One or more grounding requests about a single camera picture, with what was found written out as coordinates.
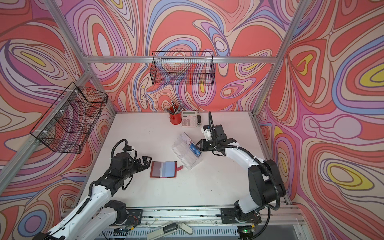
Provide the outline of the red leather card holder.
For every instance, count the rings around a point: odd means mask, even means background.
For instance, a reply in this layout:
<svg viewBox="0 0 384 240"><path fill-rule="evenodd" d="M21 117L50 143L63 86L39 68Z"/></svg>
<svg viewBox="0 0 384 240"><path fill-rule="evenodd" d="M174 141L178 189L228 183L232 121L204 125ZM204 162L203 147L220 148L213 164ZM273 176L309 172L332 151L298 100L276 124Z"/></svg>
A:
<svg viewBox="0 0 384 240"><path fill-rule="evenodd" d="M184 168L183 165L178 166L176 161L169 162L152 162L150 178L176 178L177 172Z"/></svg>

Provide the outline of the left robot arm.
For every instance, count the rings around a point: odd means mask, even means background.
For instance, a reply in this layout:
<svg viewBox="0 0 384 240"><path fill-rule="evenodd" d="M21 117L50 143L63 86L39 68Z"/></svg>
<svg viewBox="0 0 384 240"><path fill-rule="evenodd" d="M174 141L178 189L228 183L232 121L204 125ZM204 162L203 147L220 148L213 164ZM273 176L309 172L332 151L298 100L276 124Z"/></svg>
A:
<svg viewBox="0 0 384 240"><path fill-rule="evenodd" d="M125 180L150 168L152 157L138 158L138 152L126 139L118 141L110 157L105 173L89 186L83 199L62 221L48 230L38 233L35 240L94 240L111 225L122 226L129 218L126 204L113 200L119 190L126 190Z"/></svg>

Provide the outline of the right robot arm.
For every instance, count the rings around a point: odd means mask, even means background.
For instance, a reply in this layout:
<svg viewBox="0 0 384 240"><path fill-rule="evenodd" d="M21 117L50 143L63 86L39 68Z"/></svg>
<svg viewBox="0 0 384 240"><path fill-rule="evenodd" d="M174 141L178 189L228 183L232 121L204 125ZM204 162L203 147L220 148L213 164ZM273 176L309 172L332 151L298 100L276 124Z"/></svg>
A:
<svg viewBox="0 0 384 240"><path fill-rule="evenodd" d="M199 140L197 149L211 152L218 157L227 157L247 170L249 193L234 203L233 208L222 209L222 220L233 219L239 223L247 222L254 213L268 209L277 211L286 188L279 167L273 160L260 160L239 143L228 138L222 125L215 125L212 113L208 113L208 124L203 126L205 138Z"/></svg>

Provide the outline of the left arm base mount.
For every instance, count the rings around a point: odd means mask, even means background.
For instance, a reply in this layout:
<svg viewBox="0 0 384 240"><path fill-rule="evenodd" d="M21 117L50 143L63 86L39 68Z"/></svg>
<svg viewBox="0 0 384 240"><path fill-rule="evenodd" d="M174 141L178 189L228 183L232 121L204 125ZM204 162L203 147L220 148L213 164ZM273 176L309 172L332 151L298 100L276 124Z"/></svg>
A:
<svg viewBox="0 0 384 240"><path fill-rule="evenodd" d="M143 218L143 209L126 209L125 218L118 217L117 221L111 226L137 227L141 224Z"/></svg>

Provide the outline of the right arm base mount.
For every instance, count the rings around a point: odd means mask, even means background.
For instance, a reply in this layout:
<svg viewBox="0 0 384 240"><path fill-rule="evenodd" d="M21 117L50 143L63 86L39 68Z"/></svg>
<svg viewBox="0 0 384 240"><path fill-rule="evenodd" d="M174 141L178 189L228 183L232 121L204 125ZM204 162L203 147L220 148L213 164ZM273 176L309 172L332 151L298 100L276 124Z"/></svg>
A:
<svg viewBox="0 0 384 240"><path fill-rule="evenodd" d="M220 217L223 224L254 224L258 225L262 222L260 214L255 211L243 213L240 208L221 208Z"/></svg>

